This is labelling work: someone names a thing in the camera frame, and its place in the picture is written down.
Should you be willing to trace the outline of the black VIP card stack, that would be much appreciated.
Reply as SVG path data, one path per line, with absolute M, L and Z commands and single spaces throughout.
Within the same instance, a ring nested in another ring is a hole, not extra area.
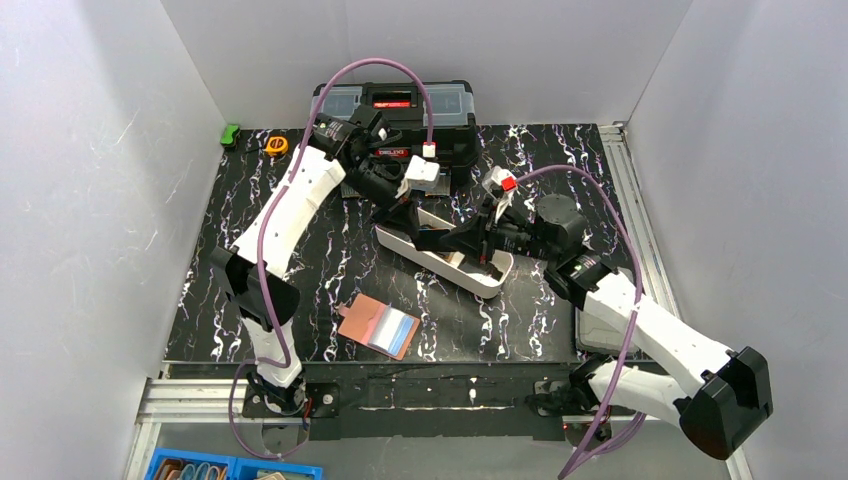
M 421 225 L 413 244 L 419 251 L 449 251 L 450 248 L 442 243 L 442 239 L 450 232 L 451 228 Z

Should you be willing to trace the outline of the white plastic card tray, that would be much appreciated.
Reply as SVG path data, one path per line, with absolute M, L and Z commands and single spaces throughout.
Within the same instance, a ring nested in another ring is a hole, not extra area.
M 375 231 L 383 247 L 483 299 L 497 296 L 513 270 L 514 257 L 502 251 L 495 251 L 486 264 L 479 264 L 461 252 L 419 251 L 407 236 L 380 225 Z

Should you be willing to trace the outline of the brown leather card holder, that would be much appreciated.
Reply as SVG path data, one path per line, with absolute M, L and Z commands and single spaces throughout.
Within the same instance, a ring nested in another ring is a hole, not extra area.
M 421 320 L 364 294 L 336 308 L 342 321 L 338 333 L 377 353 L 402 360 Z

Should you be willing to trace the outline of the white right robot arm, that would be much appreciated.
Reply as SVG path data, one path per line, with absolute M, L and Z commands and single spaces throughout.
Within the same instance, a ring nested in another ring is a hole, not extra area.
M 460 252 L 482 264 L 497 251 L 546 263 L 543 278 L 560 298 L 629 337 L 659 364 L 661 375 L 593 359 L 569 383 L 582 401 L 610 402 L 677 425 L 708 456 L 727 460 L 773 413 L 766 358 L 738 351 L 694 330 L 657 304 L 626 275 L 585 246 L 586 218 L 571 198 L 535 202 L 533 219 L 487 198 L 455 227 L 425 221 L 414 234 L 421 251 Z

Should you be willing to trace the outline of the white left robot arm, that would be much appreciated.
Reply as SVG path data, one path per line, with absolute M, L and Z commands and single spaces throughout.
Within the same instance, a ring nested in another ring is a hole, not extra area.
M 419 236 L 409 176 L 425 169 L 438 177 L 434 129 L 427 128 L 421 154 L 408 163 L 378 153 L 401 135 L 381 111 L 368 106 L 358 107 L 349 119 L 314 114 L 252 225 L 231 247 L 217 247 L 210 257 L 214 277 L 237 308 L 253 348 L 255 370 L 247 374 L 248 383 L 261 402 L 284 416 L 302 412 L 306 392 L 292 327 L 300 293 L 283 276 L 321 204 L 347 184 L 375 206 L 373 222 L 397 227 L 412 239 Z

